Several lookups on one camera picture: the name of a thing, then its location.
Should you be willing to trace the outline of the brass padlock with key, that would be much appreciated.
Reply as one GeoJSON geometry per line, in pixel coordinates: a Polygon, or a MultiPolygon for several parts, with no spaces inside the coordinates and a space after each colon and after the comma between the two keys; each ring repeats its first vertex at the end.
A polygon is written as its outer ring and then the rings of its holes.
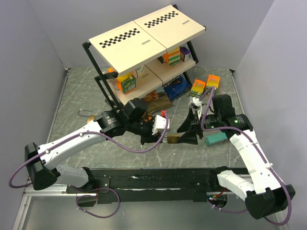
{"type": "Polygon", "coordinates": [[[80,109],[78,112],[77,112],[77,115],[80,116],[80,117],[85,117],[87,118],[87,123],[91,122],[91,121],[94,121],[95,120],[95,115],[92,115],[91,114],[92,110],[85,110],[85,109],[80,109]]]}

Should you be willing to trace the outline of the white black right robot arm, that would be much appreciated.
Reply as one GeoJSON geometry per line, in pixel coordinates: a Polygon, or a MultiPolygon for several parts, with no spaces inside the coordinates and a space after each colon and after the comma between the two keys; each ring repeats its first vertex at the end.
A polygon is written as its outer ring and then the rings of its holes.
{"type": "Polygon", "coordinates": [[[225,135],[242,158],[251,177],[246,181],[228,167],[218,167],[211,172],[210,187],[215,191],[226,188],[244,200],[247,211],[255,219],[287,209],[292,210],[295,196],[292,185],[285,185],[272,168],[256,138],[255,130],[245,114],[236,114],[228,94],[212,98],[213,113],[203,115],[201,100],[189,98],[189,113],[177,129],[182,136],[178,143],[198,144],[203,132],[216,131],[225,135]]]}

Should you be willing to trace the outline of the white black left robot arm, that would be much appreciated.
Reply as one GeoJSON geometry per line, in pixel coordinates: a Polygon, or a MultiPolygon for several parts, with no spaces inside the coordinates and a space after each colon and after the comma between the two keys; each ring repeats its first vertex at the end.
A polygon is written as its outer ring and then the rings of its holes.
{"type": "Polygon", "coordinates": [[[104,111],[80,129],[53,142],[25,146],[25,166],[35,190],[43,190],[54,184],[66,184],[80,188],[88,193],[94,189],[95,181],[90,169],[73,168],[62,165],[62,162],[74,154],[98,143],[110,141],[120,148],[135,153],[143,150],[129,149],[114,137],[125,132],[139,135],[155,142],[155,148],[162,142],[169,130],[168,115],[156,115],[146,122],[147,104],[140,99],[130,100],[125,106],[104,111]]]}

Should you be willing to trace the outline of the large brass padlock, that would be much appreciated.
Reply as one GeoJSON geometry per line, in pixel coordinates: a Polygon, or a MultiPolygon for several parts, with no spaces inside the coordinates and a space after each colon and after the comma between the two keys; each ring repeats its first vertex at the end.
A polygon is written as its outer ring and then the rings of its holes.
{"type": "Polygon", "coordinates": [[[161,142],[167,143],[167,144],[176,144],[179,138],[180,138],[180,134],[168,134],[163,138],[161,142]]]}

